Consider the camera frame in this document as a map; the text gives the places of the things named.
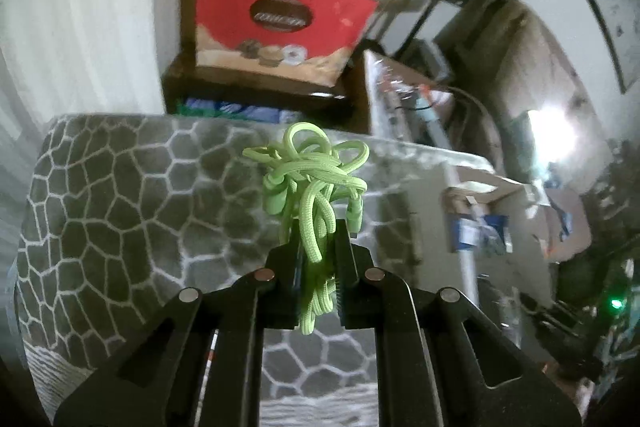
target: white wall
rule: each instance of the white wall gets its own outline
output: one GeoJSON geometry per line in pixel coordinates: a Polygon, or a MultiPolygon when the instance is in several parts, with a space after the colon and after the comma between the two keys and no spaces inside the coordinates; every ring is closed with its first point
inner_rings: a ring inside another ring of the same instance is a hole
{"type": "Polygon", "coordinates": [[[161,114],[178,0],[0,0],[0,48],[44,126],[66,112],[161,114]]]}
{"type": "MultiPolygon", "coordinates": [[[[631,139],[640,144],[640,82],[622,95],[609,49],[586,0],[521,0],[528,4],[555,34],[582,79],[607,137],[631,139]]],[[[444,3],[420,33],[432,38],[456,8],[444,3]]],[[[418,14],[402,14],[389,28],[383,44],[393,52],[413,26],[418,14]]]]}

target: white curtain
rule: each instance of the white curtain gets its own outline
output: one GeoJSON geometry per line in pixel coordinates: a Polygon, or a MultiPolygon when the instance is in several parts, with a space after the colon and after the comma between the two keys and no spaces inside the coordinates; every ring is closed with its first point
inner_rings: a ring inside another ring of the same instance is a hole
{"type": "Polygon", "coordinates": [[[0,0],[0,289],[49,122],[164,113],[160,74],[178,52],[178,20],[178,0],[0,0]]]}

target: table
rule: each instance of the table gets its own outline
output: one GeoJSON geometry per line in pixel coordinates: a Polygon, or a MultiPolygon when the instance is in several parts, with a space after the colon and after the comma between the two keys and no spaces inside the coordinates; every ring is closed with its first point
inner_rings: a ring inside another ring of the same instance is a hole
{"type": "MultiPolygon", "coordinates": [[[[62,400],[183,287],[205,292],[261,266],[277,221],[261,208],[262,167],[242,150],[284,128],[172,116],[65,116],[46,136],[17,257],[20,331],[36,390],[53,417],[62,400]]],[[[379,266],[411,275],[401,184],[448,162],[491,170],[477,156],[363,139],[369,184],[356,243],[379,266]]],[[[344,206],[337,205],[338,217],[344,206]]],[[[372,331],[341,327],[265,334],[262,425],[376,425],[372,331]]]]}

